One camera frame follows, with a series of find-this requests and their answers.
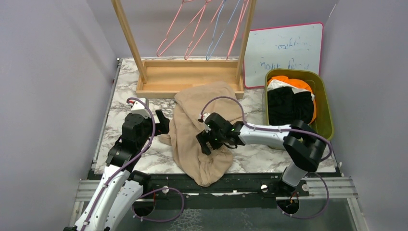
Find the blue wire hanger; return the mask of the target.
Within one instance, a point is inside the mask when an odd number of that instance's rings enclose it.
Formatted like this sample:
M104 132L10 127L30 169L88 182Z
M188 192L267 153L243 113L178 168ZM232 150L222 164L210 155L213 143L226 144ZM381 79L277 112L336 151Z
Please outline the blue wire hanger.
M222 14L224 12L224 9L225 9L226 5L228 5L228 2L229 2L229 0L223 0L221 2L220 9L216 13L213 33L212 33L211 40L210 40L210 43L209 43L209 45L207 47L207 52L206 52L206 55L205 55L205 59L207 61L209 61L212 58L215 50L217 49L220 41L222 40L222 38L223 38L223 36L225 34L225 31L227 30L227 27L231 24L231 21L232 21L233 17L235 16L239 5L243 2L243 0L237 0L235 2L235 6L232 9L231 14L228 17L227 22L225 24L222 24L220 22L220 19L221 19L221 16L222 16Z

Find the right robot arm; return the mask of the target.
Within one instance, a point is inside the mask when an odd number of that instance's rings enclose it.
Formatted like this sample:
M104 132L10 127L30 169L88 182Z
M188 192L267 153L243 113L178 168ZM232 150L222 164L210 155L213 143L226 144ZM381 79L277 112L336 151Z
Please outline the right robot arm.
M199 122L204 124L204 130L196 135L196 139L206 155L222 146L235 149L260 144L284 149L292 160L277 184L278 191L285 196L296 191L307 173L318 169L327 147L323 137L301 120L283 126L255 125L244 121L232 124L218 113L206 113Z

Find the pink framed whiteboard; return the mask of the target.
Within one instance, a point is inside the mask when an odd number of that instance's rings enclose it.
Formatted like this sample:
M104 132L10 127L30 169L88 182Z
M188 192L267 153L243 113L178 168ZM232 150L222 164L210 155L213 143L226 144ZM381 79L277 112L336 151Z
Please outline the pink framed whiteboard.
M273 69L319 74L323 31L321 22L251 30L243 61L244 86L262 87Z

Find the black shorts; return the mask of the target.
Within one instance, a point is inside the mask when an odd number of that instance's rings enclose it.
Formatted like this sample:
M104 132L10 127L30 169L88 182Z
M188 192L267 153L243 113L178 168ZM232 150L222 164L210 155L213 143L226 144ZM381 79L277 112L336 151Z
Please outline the black shorts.
M316 119L315 104L309 91L294 93L290 87L267 92L268 122L273 126L287 125L295 120L307 124Z

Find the orange shorts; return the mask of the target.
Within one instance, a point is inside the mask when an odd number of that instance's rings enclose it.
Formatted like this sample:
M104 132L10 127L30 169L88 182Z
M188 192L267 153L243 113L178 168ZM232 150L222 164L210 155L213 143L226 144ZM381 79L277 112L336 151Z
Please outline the orange shorts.
M275 76L275 77L272 77L271 79L269 79L269 80L267 81L267 85L268 85L273 79L277 79L277 80L280 80L280 81L289 83L289 84L291 84L291 85L293 85L293 86L296 86L296 87L298 87L298 88L304 88L304 89L311 90L311 88L309 87L309 85L308 85L306 82L304 82L304 81L302 81L302 80L299 80L299 79L289 79L287 76ZM314 100L314 104L315 104L315 114L317 115L316 101L315 101L315 100Z

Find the olive green plastic bin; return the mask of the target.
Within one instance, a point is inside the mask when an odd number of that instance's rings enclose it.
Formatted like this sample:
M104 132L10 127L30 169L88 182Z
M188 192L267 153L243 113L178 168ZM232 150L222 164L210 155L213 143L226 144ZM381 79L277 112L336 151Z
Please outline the olive green plastic bin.
M267 81L275 76L287 76L289 79L299 79L306 82L315 95L317 118L310 124L314 131L330 141L334 136L331 110L323 79L314 72L307 70L273 69L265 75L264 91L267 91Z

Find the pink hanger of black shorts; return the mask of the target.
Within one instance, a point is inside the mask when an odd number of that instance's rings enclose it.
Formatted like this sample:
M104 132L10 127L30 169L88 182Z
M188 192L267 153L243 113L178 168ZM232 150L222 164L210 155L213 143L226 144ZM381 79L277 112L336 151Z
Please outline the pink hanger of black shorts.
M198 11L198 20L195 24L195 28L193 31L193 34L191 36L191 41L189 42L185 53L184 53L184 60L188 60L190 58L190 56L192 55L192 53L194 52L194 50L196 49L196 47L198 46L198 44L201 42L202 38L204 37L204 35L206 34L206 32L208 31L209 27L211 26L211 24L214 22L216 15L221 12L221 9L224 6L225 1L222 0L217 8L217 10L214 12L210 22L208 24L205 24L205 28L203 26L201 26L202 24L202 20L203 20L203 16L205 14L205 11L207 9L208 4L212 2L211 0L206 0L204 5L202 6L202 8Z

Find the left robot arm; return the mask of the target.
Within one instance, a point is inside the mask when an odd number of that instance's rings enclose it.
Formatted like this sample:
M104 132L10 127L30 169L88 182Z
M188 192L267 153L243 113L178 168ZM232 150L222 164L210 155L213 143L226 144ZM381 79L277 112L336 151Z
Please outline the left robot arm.
M134 170L141 154L155 136L169 132L169 118L147 109L133 110L122 125L122 134L109 150L102 178L82 215L66 231L114 231L139 198L151 193L151 176Z

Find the pink wire hanger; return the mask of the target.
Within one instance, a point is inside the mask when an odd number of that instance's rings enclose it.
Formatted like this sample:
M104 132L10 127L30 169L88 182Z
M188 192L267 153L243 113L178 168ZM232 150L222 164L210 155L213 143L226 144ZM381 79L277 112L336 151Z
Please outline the pink wire hanger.
M237 38L237 35L238 35L238 32L239 32L240 26L241 26L241 24L242 24L242 22L243 22L243 18L244 18L244 16L245 16L246 10L247 10L247 8L248 8L249 2L250 2L249 0L244 0L244 1L242 2L242 8L241 8L241 11L240 11L240 15L239 15L239 18L238 18L238 21L237 21L237 24L236 24L236 28L235 28L234 35L233 35L232 40L231 40L231 43L230 43L230 47L229 47L227 56L226 56L226 59L227 59L227 60L229 59L229 56L230 56L230 54L231 54L231 52L232 52L233 46L234 46L234 44L235 44L235 40L236 40L236 38Z

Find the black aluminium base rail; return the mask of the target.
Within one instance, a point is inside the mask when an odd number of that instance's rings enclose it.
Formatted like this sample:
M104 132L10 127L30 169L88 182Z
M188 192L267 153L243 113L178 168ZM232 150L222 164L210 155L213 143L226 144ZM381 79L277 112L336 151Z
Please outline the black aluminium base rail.
M280 174L236 173L226 174L209 187L199 186L186 174L152 174L150 185L145 190L159 189L143 198L137 196L134 205L140 208L177 209L185 208L276 208L281 201L301 199L348 199L359 195L351 178L324 174L321 180L308 174L294 192L278 188Z

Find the wooden clothes rack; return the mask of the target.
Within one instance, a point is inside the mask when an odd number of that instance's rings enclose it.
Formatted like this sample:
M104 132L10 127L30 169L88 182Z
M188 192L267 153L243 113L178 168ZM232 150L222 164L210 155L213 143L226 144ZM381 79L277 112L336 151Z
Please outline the wooden clothes rack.
M224 81L238 99L243 97L243 61L255 13L250 0L229 59L146 59L138 51L122 2L112 1L128 47L139 71L136 94L146 98L173 98L183 89Z

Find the white shorts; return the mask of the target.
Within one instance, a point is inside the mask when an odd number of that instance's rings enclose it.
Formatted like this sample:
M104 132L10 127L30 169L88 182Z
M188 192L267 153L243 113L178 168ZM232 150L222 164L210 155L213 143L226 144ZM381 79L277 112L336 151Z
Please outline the white shorts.
M298 88L296 86L293 86L289 83L273 79L267 86L267 91L275 90L278 88L283 88L283 87L289 87L292 89L292 92L294 94L301 93L301 92L309 92L311 94L311 99L314 101L315 100L315 95L312 93L312 90L304 89L304 88Z

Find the beige shorts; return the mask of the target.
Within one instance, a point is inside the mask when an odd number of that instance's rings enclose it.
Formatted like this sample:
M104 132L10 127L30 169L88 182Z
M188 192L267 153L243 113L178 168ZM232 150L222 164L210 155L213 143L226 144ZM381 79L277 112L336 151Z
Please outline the beige shorts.
M175 95L177 105L169 124L169 133L159 141L172 147L173 159L188 176L203 187L218 181L231 167L233 154L225 146L210 155L201 151L196 135L204 130L198 121L200 112L216 112L235 123L242 117L231 86L223 81L181 90Z

